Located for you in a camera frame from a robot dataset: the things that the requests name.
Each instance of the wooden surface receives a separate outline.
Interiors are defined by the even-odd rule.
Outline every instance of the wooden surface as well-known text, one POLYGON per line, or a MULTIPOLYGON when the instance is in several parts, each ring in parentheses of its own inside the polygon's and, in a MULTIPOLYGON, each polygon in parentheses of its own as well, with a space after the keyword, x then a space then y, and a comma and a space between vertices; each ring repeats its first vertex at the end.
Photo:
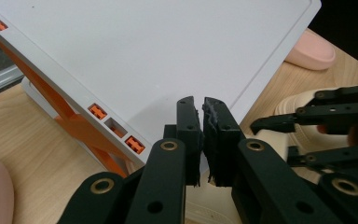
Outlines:
MULTIPOLYGON (((337 49, 337 63, 314 72, 284 63, 241 123, 272 115, 285 97, 358 84, 358 62, 337 49)), ((103 171, 18 85, 0 93, 0 161, 15 189, 14 223, 55 223, 81 182, 103 171)))

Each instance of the orange port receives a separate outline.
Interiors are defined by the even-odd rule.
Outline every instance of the orange port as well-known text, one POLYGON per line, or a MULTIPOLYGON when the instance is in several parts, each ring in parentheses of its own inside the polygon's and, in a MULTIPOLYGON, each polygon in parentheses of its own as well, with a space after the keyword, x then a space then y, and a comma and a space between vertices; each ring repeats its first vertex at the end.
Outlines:
POLYGON ((7 29, 7 26, 2 21, 0 21, 0 31, 6 30, 6 29, 7 29))
POLYGON ((93 104, 89 108, 89 112, 91 112, 97 119, 103 119, 107 115, 106 112, 96 104, 93 104))
POLYGON ((126 144, 138 154, 141 154, 141 152, 145 149, 144 145, 142 145, 142 143, 140 143, 133 136, 129 137, 129 139, 126 140, 126 144))

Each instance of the screw hole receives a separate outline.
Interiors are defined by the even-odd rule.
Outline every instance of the screw hole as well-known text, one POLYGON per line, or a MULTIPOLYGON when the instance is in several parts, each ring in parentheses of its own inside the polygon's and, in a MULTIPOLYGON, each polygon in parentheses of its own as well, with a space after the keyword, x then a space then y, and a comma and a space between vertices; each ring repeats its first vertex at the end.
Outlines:
POLYGON ((314 155, 308 155, 307 160, 308 161, 316 161, 316 157, 314 155))
POLYGON ((345 183, 345 182, 339 182, 338 184, 339 184, 340 187, 342 187, 345 190, 354 191, 353 185, 350 185, 350 184, 345 183))
POLYGON ((161 202, 152 202, 147 206, 147 211, 152 214, 156 214, 162 211, 162 203, 161 202))
POLYGON ((252 143, 251 144, 251 147, 254 147, 254 148, 261 148, 261 146, 257 143, 252 143))
POLYGON ((109 187, 109 182, 107 182, 107 181, 103 181, 103 182, 100 182, 97 185, 95 185, 95 188, 97 190, 104 190, 104 189, 107 189, 108 187, 109 187))

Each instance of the wooden table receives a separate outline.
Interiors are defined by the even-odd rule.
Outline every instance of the wooden table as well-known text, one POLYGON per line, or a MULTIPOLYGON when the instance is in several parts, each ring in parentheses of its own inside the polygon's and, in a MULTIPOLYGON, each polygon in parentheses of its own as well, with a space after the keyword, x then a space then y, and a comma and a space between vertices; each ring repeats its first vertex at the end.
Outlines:
MULTIPOLYGON (((283 63, 241 123, 272 115, 285 97, 325 87, 358 84, 358 62, 337 49, 337 63, 310 71, 283 63)), ((55 223, 77 187, 103 171, 77 142, 15 86, 0 93, 0 161, 15 189, 14 223, 55 223)))

